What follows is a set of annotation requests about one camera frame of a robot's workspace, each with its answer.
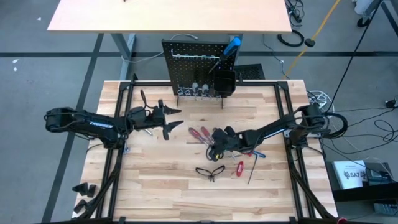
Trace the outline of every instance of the blue handle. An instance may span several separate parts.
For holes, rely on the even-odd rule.
[[[228,46],[226,46],[223,54],[224,55],[229,55],[231,53],[231,51],[235,48],[235,47],[239,47],[242,44],[241,39],[239,39],[239,37],[235,37],[231,43],[228,44]]]
[[[253,151],[253,153],[254,153],[255,155],[261,157],[261,158],[265,158],[265,157],[266,157],[265,154],[263,154],[263,153],[261,153],[261,152],[259,152],[259,151]]]

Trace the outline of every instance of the tool holder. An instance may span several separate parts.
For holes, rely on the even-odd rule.
[[[215,86],[215,81],[220,81],[218,80],[218,71],[232,72],[234,68],[236,51],[224,60],[220,58],[228,45],[228,42],[163,40],[164,57],[174,95],[200,97],[201,99],[225,98],[231,95],[226,94],[226,90],[223,88]],[[214,71],[211,71],[217,62],[219,64]],[[193,83],[198,84],[197,92],[193,91]],[[203,93],[202,90],[204,85],[208,87],[206,93]]]
[[[215,70],[214,75],[214,91],[216,94],[225,98],[231,96],[236,88],[236,73],[230,70]]]

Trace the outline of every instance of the table leg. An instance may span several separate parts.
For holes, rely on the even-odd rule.
[[[235,37],[239,37],[243,42],[243,34],[228,34],[228,35],[229,35],[229,41],[232,41]],[[238,57],[239,57],[239,51],[241,50],[241,46],[238,47],[236,52],[235,65],[238,65]]]
[[[129,40],[124,40],[123,34],[111,34],[114,43],[118,47],[120,54],[123,56],[124,60],[131,60],[131,53],[134,47],[134,41],[136,39],[136,34],[130,34]],[[121,71],[120,71],[120,80],[126,80],[127,73],[129,68],[129,62],[123,61]]]

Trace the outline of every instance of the wooden table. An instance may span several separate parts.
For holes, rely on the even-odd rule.
[[[307,105],[308,99],[303,80],[291,80],[289,90],[294,109]],[[107,81],[99,100],[97,113],[112,116],[116,106],[119,81]],[[171,86],[134,87],[132,107],[142,106],[139,90],[143,89],[148,105],[158,99],[176,108],[176,96]],[[279,119],[275,91],[268,86],[237,86],[232,96],[221,101],[215,99],[180,98],[178,109],[182,112],[167,116],[167,121],[184,120],[170,134],[170,140],[162,137],[161,128],[152,129],[153,136],[144,131],[131,133],[127,140],[131,152],[123,156],[121,176],[114,212],[127,220],[289,220],[295,216],[289,170],[282,134],[266,139],[256,150],[267,157],[259,158],[251,183],[248,178],[253,157],[240,156],[236,160],[225,158],[218,162],[207,160],[206,146],[188,133],[188,127],[199,130],[232,126],[236,131],[257,129]],[[310,146],[320,150],[318,141],[308,139]],[[98,144],[95,140],[90,146]],[[81,182],[101,185],[107,150],[91,149],[86,157]],[[337,216],[325,162],[320,153],[304,149],[303,157],[310,188],[319,201]],[[236,166],[244,161],[244,172],[236,176]],[[225,165],[226,170],[216,176],[215,182],[195,172],[196,167],[213,170]],[[108,211],[107,194],[104,213]],[[76,203],[89,198],[77,196]],[[304,214],[308,216],[305,197],[301,192]]]
[[[131,59],[135,34],[289,33],[284,0],[61,0],[49,31],[110,33],[121,55]],[[120,79],[127,77],[123,62]]]

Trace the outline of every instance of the pegboard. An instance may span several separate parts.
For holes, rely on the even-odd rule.
[[[229,42],[199,42],[163,40],[162,46],[170,81],[175,96],[202,96],[202,86],[209,86],[209,97],[217,97],[213,89],[213,76],[209,73],[219,60]],[[236,51],[215,69],[233,70]],[[198,83],[199,91],[193,94],[192,84]]]

